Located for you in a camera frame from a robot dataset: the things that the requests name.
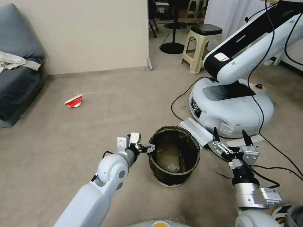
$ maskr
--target floor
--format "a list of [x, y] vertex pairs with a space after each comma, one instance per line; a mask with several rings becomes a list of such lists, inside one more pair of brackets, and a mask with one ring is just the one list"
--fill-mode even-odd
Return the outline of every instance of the floor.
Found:
[[[171, 102], [206, 71], [189, 73], [180, 55], [167, 55], [159, 45], [167, 30], [150, 33], [153, 71], [147, 68], [67, 74], [51, 77], [12, 128], [0, 130], [0, 223], [5, 227], [53, 226], [78, 189], [90, 181], [105, 151], [115, 151], [116, 137], [140, 132], [142, 142], [165, 125], [177, 125]], [[187, 30], [177, 32], [184, 43]], [[303, 169], [303, 78], [283, 67], [262, 66], [252, 82], [262, 83], [275, 114], [263, 134]], [[83, 94], [79, 108], [64, 102]], [[190, 116], [189, 93], [174, 105]], [[258, 142], [259, 165], [293, 167], [268, 143]], [[231, 181], [225, 163], [206, 150], [191, 177], [177, 188], [160, 185], [146, 155], [139, 156], [123, 187], [112, 199], [104, 227], [124, 227], [158, 218], [184, 217], [198, 226], [233, 226], [236, 218]], [[285, 203], [303, 203], [303, 184], [284, 170], [258, 171], [281, 183]], [[263, 187], [270, 184], [260, 180]]]

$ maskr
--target paper cup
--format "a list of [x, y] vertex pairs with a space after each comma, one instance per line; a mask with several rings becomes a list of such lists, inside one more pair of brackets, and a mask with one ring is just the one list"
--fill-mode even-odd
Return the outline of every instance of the paper cup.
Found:
[[69, 100], [67, 100], [64, 104], [67, 105], [68, 107], [78, 107], [81, 105], [82, 102], [82, 94], [81, 95], [77, 95], [74, 98], [71, 98]]

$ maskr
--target stool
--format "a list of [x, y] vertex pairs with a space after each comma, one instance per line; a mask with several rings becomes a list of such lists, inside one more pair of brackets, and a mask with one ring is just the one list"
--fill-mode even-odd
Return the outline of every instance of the stool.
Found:
[[[188, 50], [190, 38], [194, 37], [197, 41], [196, 49]], [[198, 74], [203, 67], [203, 59], [207, 50], [208, 42], [212, 39], [216, 39], [218, 44], [222, 42], [222, 29], [211, 25], [201, 24], [192, 26], [186, 44], [184, 46], [182, 60], [186, 60], [190, 64], [189, 71], [194, 74]], [[194, 57], [191, 58], [188, 53], [195, 53]]]
[[[187, 8], [186, 17], [188, 17], [189, 14], [192, 14], [192, 15], [194, 15], [195, 18], [197, 18], [199, 16], [199, 9], [200, 9], [201, 3], [202, 3], [202, 7], [203, 7], [203, 1], [204, 0], [190, 0], [189, 4], [188, 4], [188, 8]], [[196, 3], [195, 11], [190, 11], [190, 6], [191, 6], [192, 2]]]

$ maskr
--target white cloth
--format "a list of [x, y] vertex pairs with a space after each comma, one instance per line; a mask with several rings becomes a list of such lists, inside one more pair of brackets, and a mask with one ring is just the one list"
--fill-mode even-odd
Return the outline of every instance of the white cloth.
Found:
[[24, 58], [19, 57], [17, 55], [12, 55], [0, 51], [0, 72], [2, 72], [5, 69], [11, 70], [19, 66], [28, 67], [30, 69], [37, 71], [41, 65], [34, 61], [27, 61]]

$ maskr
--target black trash can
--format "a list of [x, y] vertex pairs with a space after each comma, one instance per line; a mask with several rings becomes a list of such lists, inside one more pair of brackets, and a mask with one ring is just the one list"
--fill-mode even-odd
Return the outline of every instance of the black trash can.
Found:
[[157, 180], [167, 187], [182, 184], [200, 160], [200, 146], [189, 131], [175, 126], [160, 128], [150, 138], [155, 151], [148, 154]]

